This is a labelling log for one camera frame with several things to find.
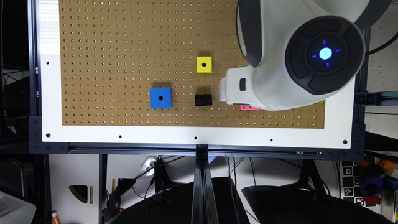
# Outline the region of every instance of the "orange object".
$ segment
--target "orange object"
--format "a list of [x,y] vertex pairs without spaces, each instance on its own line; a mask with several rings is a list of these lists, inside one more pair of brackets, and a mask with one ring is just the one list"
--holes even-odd
[[61,224],[60,218],[58,217],[57,211],[53,211],[51,213],[52,220],[54,221],[54,224]]
[[388,170],[388,171],[393,171],[395,165],[396,165],[396,164],[393,163],[393,162],[384,160],[384,161],[382,161],[381,167],[383,167],[383,169],[386,169],[386,170]]

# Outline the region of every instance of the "metal frame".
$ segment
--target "metal frame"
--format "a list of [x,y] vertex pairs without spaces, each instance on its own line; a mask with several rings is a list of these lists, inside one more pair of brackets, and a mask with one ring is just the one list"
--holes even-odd
[[216,199],[211,182],[207,145],[197,145],[191,224],[218,224]]
[[[40,49],[36,37],[36,1],[29,1],[29,59],[31,117],[29,125],[29,152],[33,154],[176,154],[195,155],[194,144],[129,144],[129,143],[74,143],[43,142],[41,118]],[[364,32],[366,50],[369,47],[369,32]],[[366,91],[367,57],[356,77],[356,93]],[[208,145],[209,156],[248,156],[286,159],[323,159],[360,161],[364,158],[364,106],[355,106],[350,149],[309,147],[257,147]]]

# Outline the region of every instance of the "blue cube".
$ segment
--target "blue cube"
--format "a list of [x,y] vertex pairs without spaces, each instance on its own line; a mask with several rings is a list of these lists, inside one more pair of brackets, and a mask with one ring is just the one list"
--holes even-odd
[[172,107],[172,89],[170,87],[150,89],[150,108],[167,109]]

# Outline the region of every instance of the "white frame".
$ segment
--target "white frame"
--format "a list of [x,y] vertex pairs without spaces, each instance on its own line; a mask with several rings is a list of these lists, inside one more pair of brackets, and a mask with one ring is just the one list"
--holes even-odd
[[[340,149],[351,147],[354,80],[327,99],[324,129],[63,126],[58,0],[37,0],[37,2],[43,142],[214,144]],[[45,136],[47,133],[51,134],[49,138]]]

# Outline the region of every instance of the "black block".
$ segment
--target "black block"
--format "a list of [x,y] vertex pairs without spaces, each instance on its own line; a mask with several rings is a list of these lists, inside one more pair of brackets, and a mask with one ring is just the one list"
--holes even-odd
[[213,105],[213,94],[195,95],[195,106]]

